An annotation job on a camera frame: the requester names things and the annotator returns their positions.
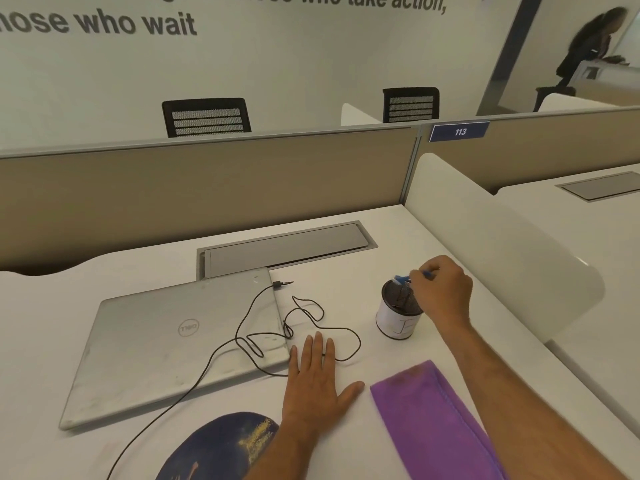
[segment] purple cloth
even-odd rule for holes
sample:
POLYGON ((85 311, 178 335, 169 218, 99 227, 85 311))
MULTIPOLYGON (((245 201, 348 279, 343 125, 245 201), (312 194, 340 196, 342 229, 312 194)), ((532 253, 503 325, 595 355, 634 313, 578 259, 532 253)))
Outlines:
POLYGON ((412 480, 505 480, 491 441, 432 361, 371 386, 412 480))

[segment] black office chair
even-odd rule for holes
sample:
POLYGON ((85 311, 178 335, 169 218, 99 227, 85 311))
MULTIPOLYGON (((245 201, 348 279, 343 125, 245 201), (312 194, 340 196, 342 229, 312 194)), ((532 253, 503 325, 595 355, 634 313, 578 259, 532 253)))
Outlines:
POLYGON ((162 111, 169 138, 251 131, 249 114, 242 98, 164 101, 162 111))
POLYGON ((575 88, 570 86, 567 87, 549 87, 549 88, 536 88, 538 92, 538 98, 536 99, 536 106, 533 108, 533 112, 538 112, 540 110, 540 106, 542 106, 542 102, 549 94, 562 94, 564 96, 574 96, 576 94, 575 88))
POLYGON ((440 91, 438 88, 382 89, 385 106, 383 123, 437 120, 440 117, 440 91))

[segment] person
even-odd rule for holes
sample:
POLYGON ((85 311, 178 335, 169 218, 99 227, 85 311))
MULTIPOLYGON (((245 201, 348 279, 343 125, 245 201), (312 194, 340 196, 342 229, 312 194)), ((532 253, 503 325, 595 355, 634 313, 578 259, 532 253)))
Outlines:
MULTIPOLYGON (((438 256, 411 272, 411 287, 450 348, 495 451, 511 480, 625 477, 536 395, 485 343, 469 320, 473 281, 451 258, 438 256)), ((334 427, 364 389, 335 390, 335 346, 307 337, 298 366, 291 348, 282 424, 245 480, 302 480, 320 437, 334 427)))
POLYGON ((628 15, 624 7, 612 8, 601 13, 587 23, 573 38, 569 46, 569 53, 564 58, 556 75, 562 78, 557 87, 567 87, 582 61, 602 60, 611 64, 624 64, 621 55, 605 57, 611 44, 611 35, 622 28, 628 15))

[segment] silver laptop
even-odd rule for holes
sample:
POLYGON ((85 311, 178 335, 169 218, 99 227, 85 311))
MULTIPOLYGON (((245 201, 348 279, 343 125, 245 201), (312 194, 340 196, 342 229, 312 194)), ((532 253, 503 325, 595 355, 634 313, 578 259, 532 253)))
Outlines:
MULTIPOLYGON (((271 284, 267 268, 101 302, 76 371, 60 429, 178 398, 200 377, 209 356, 234 337, 253 298, 271 284)), ((260 295, 240 330, 282 332, 273 289, 260 295)), ((289 359, 284 338, 255 338, 261 368, 289 359)), ((235 343, 214 357, 199 387, 255 371, 235 343)))

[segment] pen holder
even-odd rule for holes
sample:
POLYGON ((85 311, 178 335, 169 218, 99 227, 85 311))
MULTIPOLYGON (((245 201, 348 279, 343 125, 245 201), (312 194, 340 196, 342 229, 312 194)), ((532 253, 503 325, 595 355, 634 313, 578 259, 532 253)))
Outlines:
POLYGON ((384 335, 394 340, 408 339, 420 316, 422 310, 408 283, 399 285, 389 280, 382 286, 376 325, 384 335))

